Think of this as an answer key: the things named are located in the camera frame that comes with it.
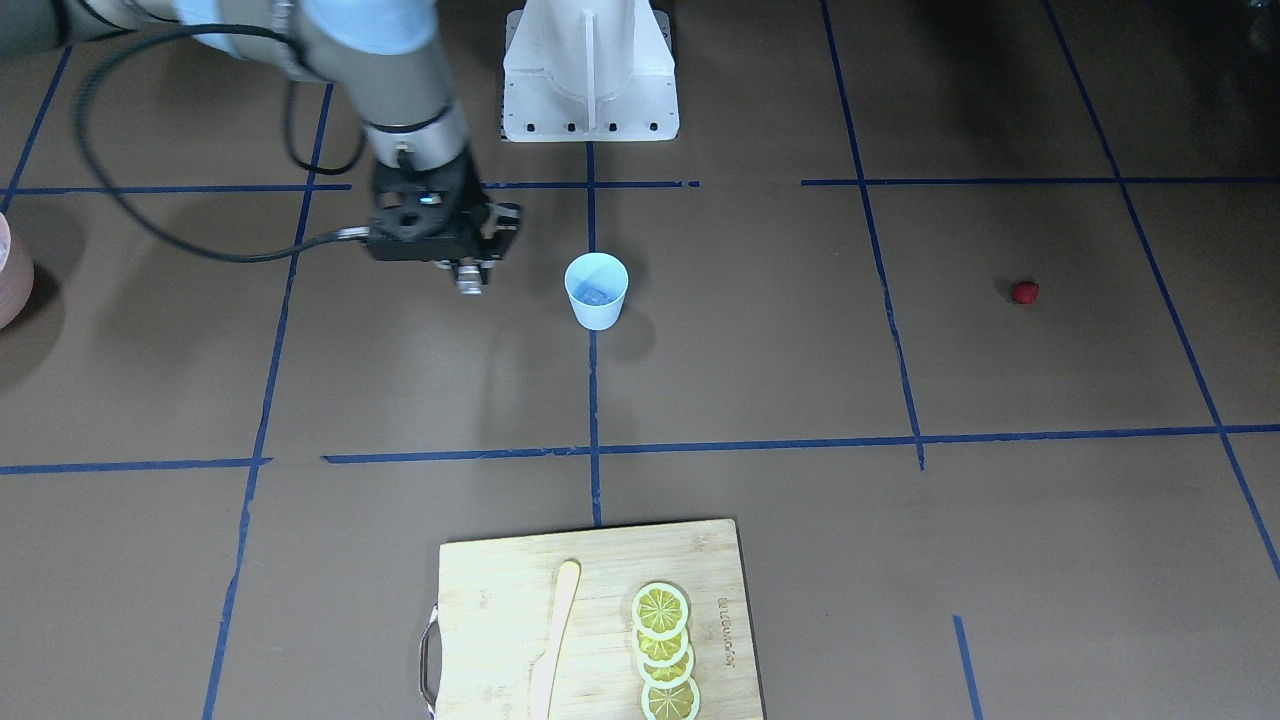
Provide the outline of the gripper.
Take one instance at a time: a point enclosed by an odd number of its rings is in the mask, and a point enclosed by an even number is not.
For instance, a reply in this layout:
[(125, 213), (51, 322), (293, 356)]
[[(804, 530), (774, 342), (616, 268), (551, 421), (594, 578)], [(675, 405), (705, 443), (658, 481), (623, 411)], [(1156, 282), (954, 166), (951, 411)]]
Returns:
[(440, 269), (451, 273), (461, 295), (479, 296), (490, 284), (492, 272), (499, 263), (500, 258), (461, 258), (440, 260)]

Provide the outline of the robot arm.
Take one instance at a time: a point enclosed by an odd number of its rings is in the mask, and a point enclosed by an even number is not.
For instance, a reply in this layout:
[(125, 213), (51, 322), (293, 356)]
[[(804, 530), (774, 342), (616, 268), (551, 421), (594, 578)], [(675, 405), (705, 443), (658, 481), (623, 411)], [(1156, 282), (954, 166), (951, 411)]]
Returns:
[[(433, 1), (5, 1), (3, 59), (157, 31), (100, 61), (74, 110), (76, 142), (100, 188), (137, 225), (186, 252), (229, 264), (294, 258), (358, 242), (379, 261), (429, 263), (463, 295), (480, 295), (513, 243), (521, 211), (493, 202), (477, 177), (465, 110)], [(276, 67), (292, 83), (333, 85), (358, 113), (371, 152), (374, 209), (365, 225), (271, 252), (202, 247), (147, 219), (115, 186), (90, 138), (97, 91), (131, 58), (184, 38)]]

